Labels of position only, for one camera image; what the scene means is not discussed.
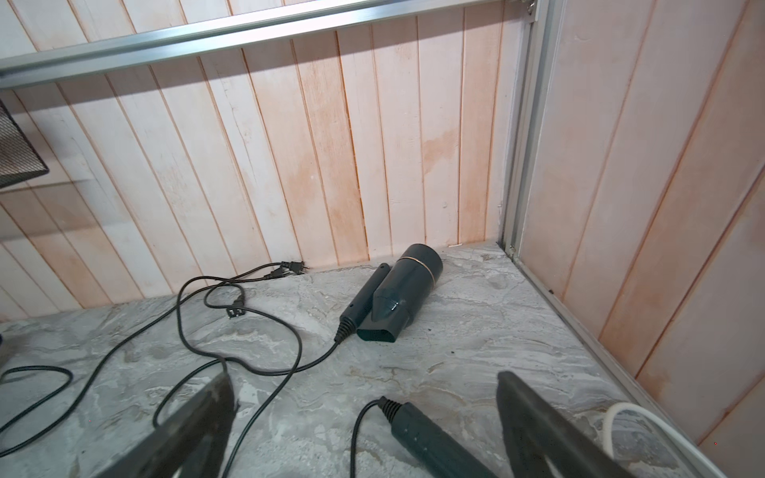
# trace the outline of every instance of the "electrical plug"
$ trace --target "electrical plug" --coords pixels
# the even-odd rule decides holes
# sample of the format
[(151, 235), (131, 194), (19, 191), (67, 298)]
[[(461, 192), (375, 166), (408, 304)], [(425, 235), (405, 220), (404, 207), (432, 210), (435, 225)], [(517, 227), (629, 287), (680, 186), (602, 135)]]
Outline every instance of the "electrical plug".
[(307, 271), (309, 268), (305, 266), (304, 261), (300, 262), (283, 262), (282, 267), (286, 268), (290, 271), (293, 271), (295, 274), (304, 274), (305, 271)]
[(264, 275), (263, 278), (265, 280), (269, 279), (280, 279), (283, 277), (286, 277), (289, 271), (283, 267), (277, 267), (273, 271), (269, 272), (268, 274)]
[(244, 307), (244, 296), (239, 295), (236, 299), (234, 299), (233, 307), (226, 307), (226, 313), (229, 315), (230, 319), (233, 319), (234, 317), (239, 317), (241, 315), (244, 315), (246, 312), (242, 309), (239, 309), (237, 307)]

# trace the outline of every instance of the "wire mesh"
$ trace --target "wire mesh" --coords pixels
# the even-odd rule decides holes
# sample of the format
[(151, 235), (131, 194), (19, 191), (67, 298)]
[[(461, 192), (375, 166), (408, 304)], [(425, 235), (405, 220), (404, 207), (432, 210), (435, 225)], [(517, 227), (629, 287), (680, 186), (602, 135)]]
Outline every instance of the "wire mesh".
[(0, 188), (42, 176), (48, 168), (0, 102)]

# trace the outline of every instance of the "metal frame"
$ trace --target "metal frame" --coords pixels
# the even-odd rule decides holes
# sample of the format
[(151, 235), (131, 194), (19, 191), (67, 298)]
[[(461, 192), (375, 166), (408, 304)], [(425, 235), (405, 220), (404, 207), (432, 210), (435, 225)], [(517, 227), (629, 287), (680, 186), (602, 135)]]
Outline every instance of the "metal frame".
[(524, 41), (527, 45), (526, 66), (520, 85), (522, 91), (519, 118), (516, 126), (515, 148), (508, 152), (510, 164), (505, 217), (500, 245), (514, 256), (520, 249), (523, 221), (529, 196), (531, 173), (539, 145), (542, 116), (552, 76), (552, 65), (558, 46), (558, 35), (565, 0), (545, 0), (536, 3), (536, 23), (526, 26)]
[(489, 0), (315, 0), (0, 60), (0, 90)]

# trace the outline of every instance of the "wooden wall panel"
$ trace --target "wooden wall panel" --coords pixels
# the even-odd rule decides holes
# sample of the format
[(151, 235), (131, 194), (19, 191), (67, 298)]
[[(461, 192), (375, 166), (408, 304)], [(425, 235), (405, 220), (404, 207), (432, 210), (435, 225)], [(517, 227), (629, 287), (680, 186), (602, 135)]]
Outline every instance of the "wooden wall panel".
[(476, 242), (486, 236), (491, 134), (502, 34), (502, 25), (494, 19), (502, 17), (503, 8), (502, 2), (465, 8), (459, 242)]
[(3, 246), (0, 246), (0, 270), (0, 288), (18, 301), (26, 316), (38, 317), (58, 312), (55, 304)]
[(763, 403), (765, 379), (757, 383), (699, 446), (730, 478), (757, 476), (762, 471)]
[(765, 371), (762, 177), (637, 376), (696, 440)]
[[(0, 55), (280, 5), (0, 0)], [(51, 170), (0, 193), (4, 317), (168, 294), (200, 272), (271, 259), (333, 266), (413, 242), (448, 246), (460, 231), (484, 240), (487, 203), (501, 196), (495, 151), (515, 106), (500, 98), (513, 97), (520, 25), (503, 35), (515, 18), (499, 2), (475, 12), (473, 63), (457, 8), (426, 15), (422, 31), (403, 18), (0, 93)], [(487, 91), (466, 94), (466, 84)], [(464, 130), (468, 103), (481, 126)], [(455, 139), (426, 148), (434, 167), (424, 172), (422, 143), (442, 135)], [(479, 146), (461, 164), (466, 140)], [(462, 194), (461, 174), (471, 183)], [(461, 197), (479, 204), (483, 219), (463, 213), (476, 231), (459, 226)]]
[(505, 14), (500, 45), (500, 66), (496, 79), (493, 130), (491, 133), (491, 156), (489, 186), (486, 205), (486, 238), (499, 240), (504, 221), (503, 206), (507, 193), (509, 175), (508, 154), (515, 146), (514, 128), (517, 118), (519, 92), (516, 91), (519, 62), (525, 60), (521, 53), (522, 36), (529, 17), (528, 7), (521, 2), (505, 1)]
[[(234, 14), (278, 6), (274, 2), (233, 2)], [(316, 265), (336, 265), (321, 172), (308, 124), (292, 42), (245, 47), (245, 59), (271, 140), (282, 188), (301, 254)]]
[(80, 303), (69, 292), (56, 272), (50, 268), (39, 251), (2, 208), (0, 208), (0, 242), (54, 303), (58, 311), (75, 311), (80, 308)]
[(417, 17), (425, 238), (428, 244), (459, 242), (464, 20), (462, 9)]
[(765, 2), (751, 2), (603, 330), (637, 373), (765, 164)]
[(565, 5), (519, 250), (559, 297), (652, 5), (652, 0), (571, 0)]
[(171, 292), (80, 122), (55, 85), (16, 92), (144, 296)]
[[(181, 6), (189, 23), (231, 15), (225, 0), (182, 0)], [(224, 50), (200, 59), (265, 247), (272, 259), (299, 260), (298, 241), (244, 53)]]
[(520, 245), (731, 478), (759, 470), (764, 32), (763, 0), (567, 2)]
[(562, 291), (564, 304), (596, 335), (680, 158), (743, 7), (744, 0), (656, 3), (571, 277)]
[(393, 254), (372, 27), (337, 31), (370, 258)]
[(0, 288), (0, 322), (7, 320), (19, 320), (29, 317), (21, 307)]
[[(139, 32), (186, 23), (177, 0), (126, 2), (125, 7)], [(241, 273), (267, 262), (269, 255), (200, 60), (181, 58), (157, 63), (151, 69), (226, 244), (220, 253), (225, 256), (217, 259), (213, 275), (229, 277), (234, 270)]]
[[(32, 190), (0, 193), (0, 205), (83, 307), (111, 301)], [(3, 236), (17, 236), (11, 232)]]
[(377, 94), (386, 159), (388, 210), (394, 254), (425, 242), (417, 20), (372, 25)]
[(312, 34), (295, 38), (293, 45), (337, 262), (366, 261), (369, 253), (337, 36), (333, 31)]

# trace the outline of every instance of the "black power cord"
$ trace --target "black power cord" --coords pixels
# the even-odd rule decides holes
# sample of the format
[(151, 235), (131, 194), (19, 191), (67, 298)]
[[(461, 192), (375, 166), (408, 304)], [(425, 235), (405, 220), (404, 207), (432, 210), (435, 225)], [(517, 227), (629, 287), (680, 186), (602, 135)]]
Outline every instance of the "black power cord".
[(356, 478), (356, 441), (359, 438), (359, 427), (361, 427), (361, 420), (371, 408), (374, 408), (379, 403), (380, 399), (376, 398), (364, 405), (364, 408), (362, 408), (361, 412), (359, 412), (359, 416), (356, 417), (356, 423), (353, 424), (353, 433), (350, 435), (350, 478)]
[(396, 416), (396, 412), (401, 408), (401, 404), (387, 399), (385, 396), (372, 400), (364, 405), (364, 408), (359, 412), (359, 416), (356, 417), (356, 423), (353, 424), (353, 433), (350, 435), (350, 478), (356, 478), (356, 442), (359, 440), (359, 428), (361, 427), (361, 421), (364, 415), (375, 405), (380, 407), (382, 413), (388, 419), (388, 422), (393, 422), (393, 417)]
[[(248, 275), (251, 275), (251, 274), (254, 274), (257, 271), (260, 271), (260, 270), (262, 270), (264, 268), (268, 268), (268, 267), (277, 267), (277, 269), (274, 270), (273, 272), (269, 272), (267, 275), (265, 275), (265, 276), (263, 276), (261, 278), (244, 279), (244, 277), (246, 277)], [(276, 316), (273, 316), (273, 315), (268, 314), (268, 313), (263, 312), (263, 311), (258, 311), (256, 309), (251, 309), (249, 307), (244, 307), (244, 289), (242, 288), (242, 286), (240, 284), (248, 283), (248, 282), (264, 281), (264, 280), (269, 280), (269, 279), (272, 279), (272, 278), (285, 277), (286, 275), (289, 275), (290, 273), (301, 274), (304, 269), (306, 269), (306, 267), (304, 266), (303, 262), (271, 262), (271, 263), (268, 263), (268, 264), (260, 265), (259, 267), (256, 267), (256, 268), (254, 268), (254, 269), (252, 269), (250, 271), (244, 272), (242, 274), (236, 275), (236, 276), (234, 276), (232, 278), (218, 278), (218, 277), (213, 277), (213, 276), (200, 276), (200, 277), (193, 278), (193, 279), (187, 281), (187, 283), (179, 291), (179, 293), (178, 293), (178, 295), (176, 297), (176, 304), (172, 308), (170, 308), (169, 310), (165, 311), (162, 315), (160, 315), (156, 319), (152, 320), (148, 324), (144, 325), (140, 329), (136, 330), (134, 333), (130, 334), (128, 337), (126, 337), (124, 340), (122, 340), (116, 346), (114, 346), (99, 361), (99, 363), (96, 365), (96, 368), (90, 374), (90, 377), (88, 378), (87, 382), (85, 383), (85, 386), (80, 391), (80, 393), (77, 395), (77, 397), (74, 399), (74, 402), (72, 402), (72, 405), (70, 405), (69, 408), (67, 408), (67, 410), (65, 410), (64, 413), (61, 414), (61, 416), (59, 418), (57, 418), (51, 424), (49, 424), (47, 427), (45, 427), (43, 430), (37, 432), (35, 435), (33, 435), (32, 437), (28, 438), (27, 440), (21, 442), (20, 444), (17, 444), (17, 445), (15, 445), (13, 447), (10, 447), (10, 448), (8, 448), (6, 450), (0, 450), (0, 458), (6, 457), (6, 456), (8, 456), (10, 454), (13, 454), (14, 452), (19, 451), (22, 448), (25, 448), (26, 446), (34, 443), (35, 441), (37, 441), (41, 437), (43, 437), (45, 434), (47, 434), (49, 431), (53, 430), (62, 421), (66, 420), (70, 415), (72, 415), (72, 413), (74, 413), (74, 411), (77, 408), (77, 406), (81, 403), (81, 401), (85, 397), (85, 394), (87, 393), (87, 391), (93, 385), (93, 382), (96, 380), (96, 377), (101, 372), (101, 369), (104, 367), (104, 365), (106, 364), (106, 361), (109, 360), (109, 358), (111, 358), (111, 356), (113, 356), (117, 352), (117, 350), (122, 348), (122, 346), (124, 346), (127, 342), (135, 339), (137, 336), (141, 335), (146, 330), (148, 330), (148, 329), (152, 328), (154, 325), (158, 324), (162, 319), (164, 319), (167, 316), (169, 316), (170, 314), (172, 314), (173, 311), (176, 311), (177, 312), (177, 322), (178, 322), (178, 333), (180, 334), (181, 341), (184, 343), (184, 345), (190, 351), (192, 351), (194, 353), (198, 353), (199, 355), (203, 355), (203, 356), (211, 356), (215, 360), (213, 360), (213, 361), (211, 361), (209, 363), (204, 364), (203, 366), (201, 366), (200, 368), (198, 368), (197, 370), (195, 370), (194, 372), (192, 372), (188, 376), (184, 377), (184, 379), (181, 380), (181, 382), (179, 382), (175, 387), (173, 387), (171, 392), (168, 393), (168, 396), (166, 396), (162, 400), (160, 406), (158, 407), (157, 411), (155, 412), (155, 415), (154, 415), (153, 420), (152, 420), (152, 422), (154, 423), (155, 426), (157, 426), (157, 417), (159, 415), (159, 412), (161, 411), (162, 407), (164, 407), (164, 405), (166, 405), (166, 403), (169, 400), (169, 398), (188, 379), (190, 379), (191, 377), (196, 375), (198, 372), (200, 372), (200, 371), (206, 369), (207, 367), (210, 367), (210, 366), (212, 366), (212, 365), (214, 365), (216, 363), (221, 363), (221, 365), (223, 366), (224, 370), (226, 370), (226, 362), (234, 362), (234, 363), (238, 363), (238, 364), (244, 366), (245, 369), (247, 369), (248, 371), (250, 371), (252, 373), (255, 373), (257, 375), (263, 375), (263, 376), (282, 376), (282, 375), (284, 375), (284, 376), (286, 376), (285, 379), (282, 380), (282, 382), (277, 386), (276, 390), (260, 406), (258, 411), (252, 416), (252, 418), (250, 418), (250, 421), (245, 426), (244, 431), (239, 436), (239, 440), (236, 442), (234, 450), (233, 450), (231, 456), (229, 457), (229, 462), (226, 464), (226, 469), (224, 470), (224, 474), (223, 474), (223, 476), (226, 476), (228, 474), (229, 470), (230, 470), (230, 467), (231, 467), (231, 464), (233, 462), (233, 458), (234, 458), (234, 456), (236, 454), (236, 451), (239, 449), (239, 446), (241, 445), (241, 443), (242, 443), (242, 441), (244, 439), (245, 434), (252, 427), (252, 424), (257, 419), (257, 417), (260, 416), (260, 414), (263, 412), (263, 410), (265, 410), (265, 407), (267, 407), (271, 403), (271, 401), (275, 398), (276, 394), (278, 394), (284, 388), (284, 386), (286, 385), (287, 381), (292, 377), (292, 375), (295, 374), (296, 372), (300, 372), (302, 370), (309, 369), (312, 366), (315, 366), (318, 363), (320, 363), (321, 361), (323, 361), (324, 359), (326, 359), (337, 348), (337, 345), (340, 343), (340, 341), (342, 341), (342, 340), (338, 340), (337, 337), (336, 337), (335, 343), (332, 345), (332, 347), (323, 356), (319, 357), (319, 359), (316, 359), (315, 361), (313, 361), (311, 363), (308, 363), (305, 366), (300, 367), (300, 366), (298, 366), (298, 364), (299, 364), (300, 358), (302, 356), (302, 341), (300, 339), (300, 336), (299, 336), (297, 330), (293, 326), (291, 326), (290, 324), (284, 322), (283, 320), (279, 319)], [(196, 281), (196, 280), (200, 280), (200, 279), (203, 279), (203, 278), (209, 278), (209, 279), (217, 280), (217, 281), (220, 281), (220, 282), (218, 284), (208, 285), (206, 287), (197, 289), (196, 291), (191, 292), (186, 297), (181, 298), (182, 294), (183, 294), (183, 290), (191, 282)], [(207, 301), (207, 299), (210, 296), (210, 294), (215, 289), (217, 289), (219, 287), (223, 287), (223, 286), (237, 287), (239, 289), (239, 291), (240, 291), (240, 296), (234, 301), (233, 305), (214, 305), (214, 304), (210, 304)], [(270, 318), (270, 319), (275, 320), (275, 321), (279, 322), (280, 324), (286, 326), (298, 339), (298, 358), (295, 360), (295, 364), (290, 369), (261, 370), (261, 369), (256, 369), (254, 367), (251, 367), (249, 364), (247, 364), (246, 362), (244, 362), (243, 360), (241, 360), (241, 359), (239, 359), (237, 357), (224, 357), (224, 356), (221, 356), (219, 354), (204, 352), (203, 350), (199, 350), (199, 349), (196, 349), (195, 347), (191, 346), (186, 341), (186, 338), (183, 335), (183, 328), (181, 326), (181, 312), (180, 312), (180, 308), (181, 308), (181, 305), (184, 304), (186, 301), (188, 301), (193, 296), (195, 296), (195, 295), (197, 295), (197, 294), (199, 294), (200, 292), (203, 292), (203, 291), (207, 291), (207, 294), (205, 295), (205, 298), (203, 300), (205, 305), (207, 305), (208, 307), (211, 307), (211, 308), (224, 308), (224, 309), (226, 309), (226, 312), (228, 313), (228, 315), (230, 317), (236, 317), (236, 316), (239, 316), (239, 315), (243, 315), (245, 312), (253, 312), (254, 314), (262, 315), (263, 317)], [(344, 338), (347, 337), (347, 334), (341, 334), (341, 336), (344, 336), (344, 337), (342, 337), (344, 339)], [(5, 431), (9, 427), (11, 427), (14, 423), (16, 423), (17, 421), (21, 420), (24, 416), (29, 414), (31, 411), (33, 411), (38, 406), (40, 406), (43, 403), (45, 403), (50, 398), (53, 398), (55, 395), (59, 394), (73, 380), (73, 373), (69, 369), (65, 369), (64, 367), (56, 367), (56, 366), (25, 366), (25, 367), (16, 367), (16, 368), (13, 368), (13, 369), (6, 370), (0, 376), (0, 382), (8, 374), (15, 373), (15, 372), (34, 371), (34, 370), (47, 370), (47, 371), (60, 372), (60, 373), (63, 373), (65, 375), (67, 375), (68, 380), (61, 387), (59, 387), (58, 389), (54, 390), (52, 393), (46, 395), (41, 400), (35, 402), (30, 407), (26, 408), (25, 410), (23, 410), (22, 412), (20, 412), (16, 416), (14, 416), (9, 422), (7, 422), (6, 424), (2, 425), (2, 427), (0, 427), (0, 433), (2, 433), (3, 431)]]
[[(29, 405), (21, 413), (17, 414), (15, 417), (11, 418), (11, 420), (9, 420), (7, 423), (5, 423), (3, 426), (0, 427), (0, 433), (2, 433), (3, 431), (7, 430), (8, 428), (10, 428), (14, 423), (16, 423), (17, 421), (21, 420), (23, 417), (27, 416), (29, 414), (29, 412), (31, 412), (32, 410), (36, 409), (40, 405), (44, 404), (45, 402), (47, 402), (51, 398), (53, 398), (56, 395), (58, 395), (59, 393), (61, 393), (67, 386), (69, 386), (69, 384), (74, 379), (74, 374), (72, 373), (72, 371), (69, 370), (69, 369), (65, 369), (64, 367), (56, 367), (56, 366), (52, 366), (52, 365), (28, 365), (28, 366), (23, 366), (23, 367), (14, 367), (13, 369), (8, 369), (8, 370), (4, 371), (2, 373), (2, 375), (0, 375), (0, 382), (2, 382), (2, 380), (6, 376), (11, 375), (12, 373), (33, 372), (33, 371), (36, 371), (36, 370), (45, 370), (45, 371), (48, 371), (48, 372), (63, 373), (65, 376), (67, 376), (67, 380), (66, 380), (66, 382), (62, 386), (60, 386), (59, 388), (53, 390), (51, 393), (45, 395), (40, 400), (37, 400), (32, 405)], [(37, 435), (34, 435), (32, 438), (28, 438), (27, 440), (22, 441), (20, 444), (14, 446), (14, 447), (10, 447), (7, 450), (3, 450), (2, 454), (0, 454), (0, 457), (4, 457), (5, 455), (9, 455), (9, 454), (11, 454), (11, 453), (13, 453), (15, 451), (20, 450), (23, 447), (26, 447), (27, 445), (29, 445), (33, 441), (37, 440), (39, 438), (38, 435), (42, 436), (43, 434), (47, 433), (47, 430), (49, 430), (49, 429), (50, 428), (46, 428), (41, 433), (39, 433)]]

